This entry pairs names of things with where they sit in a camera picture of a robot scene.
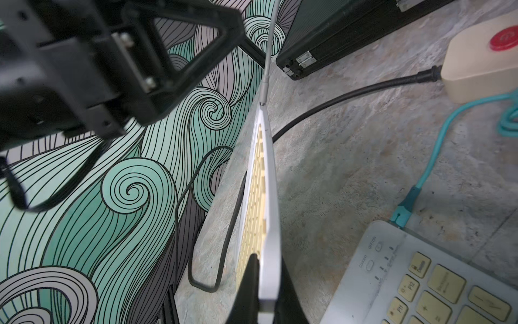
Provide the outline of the black computer box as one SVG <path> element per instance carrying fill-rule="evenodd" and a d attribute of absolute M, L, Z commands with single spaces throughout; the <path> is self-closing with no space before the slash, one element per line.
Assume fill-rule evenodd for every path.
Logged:
<path fill-rule="evenodd" d="M 292 80 L 300 80 L 447 4 L 437 0 L 300 1 L 276 64 Z"/>

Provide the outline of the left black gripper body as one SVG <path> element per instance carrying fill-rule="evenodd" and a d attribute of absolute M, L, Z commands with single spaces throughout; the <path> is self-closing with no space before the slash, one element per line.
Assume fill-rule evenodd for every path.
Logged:
<path fill-rule="evenodd" d="M 123 136 L 175 107 L 246 37 L 207 1 L 2 1 L 1 149 Z"/>

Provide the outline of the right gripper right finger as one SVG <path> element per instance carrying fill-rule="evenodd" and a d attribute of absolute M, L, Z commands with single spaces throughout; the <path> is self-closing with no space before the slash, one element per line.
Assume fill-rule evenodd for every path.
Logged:
<path fill-rule="evenodd" d="M 275 323 L 309 324 L 284 260 L 281 266 L 281 285 L 275 307 Z"/>

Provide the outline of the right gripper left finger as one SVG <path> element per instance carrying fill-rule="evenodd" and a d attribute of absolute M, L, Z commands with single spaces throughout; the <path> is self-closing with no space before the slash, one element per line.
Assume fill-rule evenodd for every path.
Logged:
<path fill-rule="evenodd" d="M 226 324 L 257 324 L 260 263 L 256 254 L 250 255 Z"/>

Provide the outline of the yellow wireless keyboard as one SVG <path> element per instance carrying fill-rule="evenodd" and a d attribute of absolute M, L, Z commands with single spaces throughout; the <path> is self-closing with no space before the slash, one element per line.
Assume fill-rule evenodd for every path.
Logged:
<path fill-rule="evenodd" d="M 273 315 L 281 285 L 281 221 L 275 156 L 267 108 L 256 110 L 237 241 L 236 283 L 243 281 L 248 257 L 259 262 L 261 317 Z"/>
<path fill-rule="evenodd" d="M 322 323 L 516 323 L 517 290 L 412 232 L 372 222 Z"/>

